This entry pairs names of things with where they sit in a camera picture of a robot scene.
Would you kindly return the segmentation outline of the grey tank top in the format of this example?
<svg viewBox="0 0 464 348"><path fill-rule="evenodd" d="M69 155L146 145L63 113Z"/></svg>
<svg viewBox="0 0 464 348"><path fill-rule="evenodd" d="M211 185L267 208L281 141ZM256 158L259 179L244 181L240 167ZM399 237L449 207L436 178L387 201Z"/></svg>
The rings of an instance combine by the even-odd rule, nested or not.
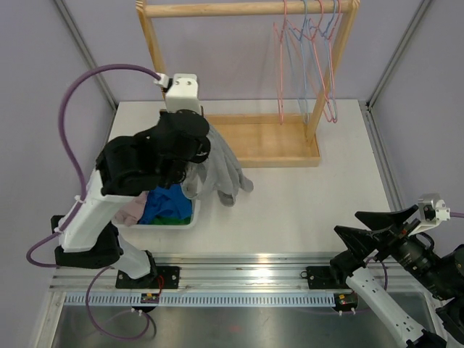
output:
<svg viewBox="0 0 464 348"><path fill-rule="evenodd" d="M239 190L251 193L254 184L245 176L236 155L212 124L207 138L210 154L202 163L188 164L181 190L190 200L206 199L215 191L223 206L232 207Z"/></svg>

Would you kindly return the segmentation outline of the blue tank top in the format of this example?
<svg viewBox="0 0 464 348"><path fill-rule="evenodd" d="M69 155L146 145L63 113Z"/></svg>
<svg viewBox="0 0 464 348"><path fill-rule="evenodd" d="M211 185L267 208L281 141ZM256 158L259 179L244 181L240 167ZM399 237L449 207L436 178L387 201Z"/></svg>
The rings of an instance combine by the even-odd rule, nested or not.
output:
<svg viewBox="0 0 464 348"><path fill-rule="evenodd" d="M192 217L191 200L186 198L181 186L172 185L170 188L157 187L148 193L144 213L138 221L139 225L151 225L157 216L184 219Z"/></svg>

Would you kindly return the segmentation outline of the green tank top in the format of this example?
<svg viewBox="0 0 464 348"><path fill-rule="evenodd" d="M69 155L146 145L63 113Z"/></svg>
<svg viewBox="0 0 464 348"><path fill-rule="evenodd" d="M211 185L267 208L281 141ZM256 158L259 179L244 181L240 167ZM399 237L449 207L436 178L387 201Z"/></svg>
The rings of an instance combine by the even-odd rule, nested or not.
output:
<svg viewBox="0 0 464 348"><path fill-rule="evenodd" d="M188 225L191 222L191 217L179 219L176 217L162 217L157 216L150 222L151 225Z"/></svg>

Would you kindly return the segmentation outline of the mauve tank top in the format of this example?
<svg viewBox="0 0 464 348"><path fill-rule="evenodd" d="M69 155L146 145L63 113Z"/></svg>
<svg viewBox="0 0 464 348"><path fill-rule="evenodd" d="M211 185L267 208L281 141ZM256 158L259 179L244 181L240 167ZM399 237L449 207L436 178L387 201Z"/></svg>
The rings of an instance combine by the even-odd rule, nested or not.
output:
<svg viewBox="0 0 464 348"><path fill-rule="evenodd" d="M122 207L114 216L113 220L125 226L136 225L141 219L147 202L148 192L143 191L131 202Z"/></svg>

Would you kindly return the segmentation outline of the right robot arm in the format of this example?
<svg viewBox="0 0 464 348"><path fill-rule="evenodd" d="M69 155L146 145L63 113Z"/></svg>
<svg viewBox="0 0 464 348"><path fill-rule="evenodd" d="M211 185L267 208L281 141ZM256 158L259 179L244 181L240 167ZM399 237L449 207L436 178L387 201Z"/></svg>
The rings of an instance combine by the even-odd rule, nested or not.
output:
<svg viewBox="0 0 464 348"><path fill-rule="evenodd" d="M338 225L336 234L346 251L330 261L333 285L348 286L376 314L401 347L463 346L463 246L444 257L434 252L434 243L424 244L419 235L451 217L443 200L421 203L398 212L356 212L365 229ZM392 257L434 299L444 305L436 309L447 336L427 331L412 319L379 285L367 267Z"/></svg>

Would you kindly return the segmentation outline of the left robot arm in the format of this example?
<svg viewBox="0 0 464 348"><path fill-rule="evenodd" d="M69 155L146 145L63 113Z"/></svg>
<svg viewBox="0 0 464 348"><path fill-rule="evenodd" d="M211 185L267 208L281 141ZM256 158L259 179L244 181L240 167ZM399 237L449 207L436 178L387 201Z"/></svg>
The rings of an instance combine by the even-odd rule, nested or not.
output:
<svg viewBox="0 0 464 348"><path fill-rule="evenodd" d="M201 112L162 110L152 128L109 141L84 186L85 196L57 227L56 264L83 269L112 266L138 287L151 287L157 279L152 253L125 241L112 220L140 193L182 183L190 164L207 159L209 130Z"/></svg>

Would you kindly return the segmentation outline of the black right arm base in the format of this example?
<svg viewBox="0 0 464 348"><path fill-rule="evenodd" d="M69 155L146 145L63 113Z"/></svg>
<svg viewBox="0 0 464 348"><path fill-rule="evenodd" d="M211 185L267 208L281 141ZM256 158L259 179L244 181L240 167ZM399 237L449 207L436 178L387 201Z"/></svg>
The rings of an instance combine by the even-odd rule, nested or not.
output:
<svg viewBox="0 0 464 348"><path fill-rule="evenodd" d="M305 269L309 289L345 290L349 289L346 279L363 268L363 260L357 259L349 250L332 258L328 265L308 266Z"/></svg>

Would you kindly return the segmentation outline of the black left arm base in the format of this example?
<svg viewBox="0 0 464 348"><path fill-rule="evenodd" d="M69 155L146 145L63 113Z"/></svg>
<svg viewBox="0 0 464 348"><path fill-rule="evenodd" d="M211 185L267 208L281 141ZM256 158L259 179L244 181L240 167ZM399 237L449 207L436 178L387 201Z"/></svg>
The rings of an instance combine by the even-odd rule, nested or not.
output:
<svg viewBox="0 0 464 348"><path fill-rule="evenodd" d="M151 252L146 251L150 272L138 279L132 279L119 270L115 283L116 289L178 289L181 269L178 266L156 265Z"/></svg>

